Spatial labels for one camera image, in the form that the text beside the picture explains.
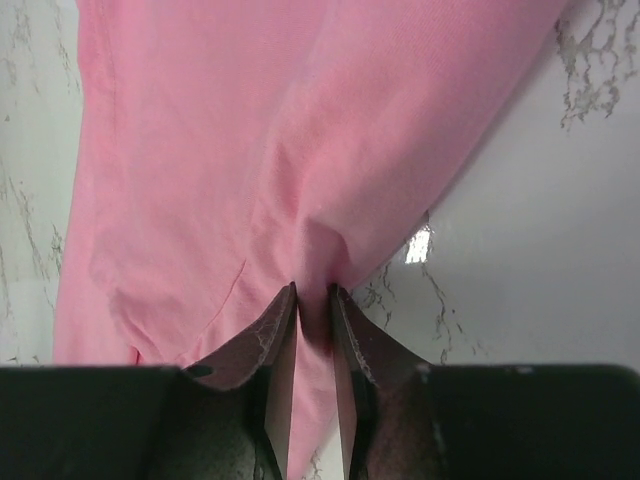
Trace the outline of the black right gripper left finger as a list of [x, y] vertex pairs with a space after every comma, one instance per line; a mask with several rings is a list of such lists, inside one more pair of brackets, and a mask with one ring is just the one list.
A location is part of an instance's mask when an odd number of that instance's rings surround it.
[[282, 479], [297, 295], [187, 368], [5, 367], [5, 479]]

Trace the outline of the pink t shirt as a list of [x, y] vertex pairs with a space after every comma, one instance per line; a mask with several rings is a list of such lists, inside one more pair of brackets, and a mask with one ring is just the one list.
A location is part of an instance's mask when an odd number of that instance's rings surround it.
[[286, 475], [335, 414], [332, 283], [418, 227], [561, 1], [81, 1], [58, 364], [188, 365], [294, 283]]

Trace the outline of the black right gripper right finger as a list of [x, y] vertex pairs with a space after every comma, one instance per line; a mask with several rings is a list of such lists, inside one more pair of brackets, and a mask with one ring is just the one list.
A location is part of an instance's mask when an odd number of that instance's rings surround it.
[[329, 290], [349, 479], [635, 479], [639, 376], [618, 365], [434, 365]]

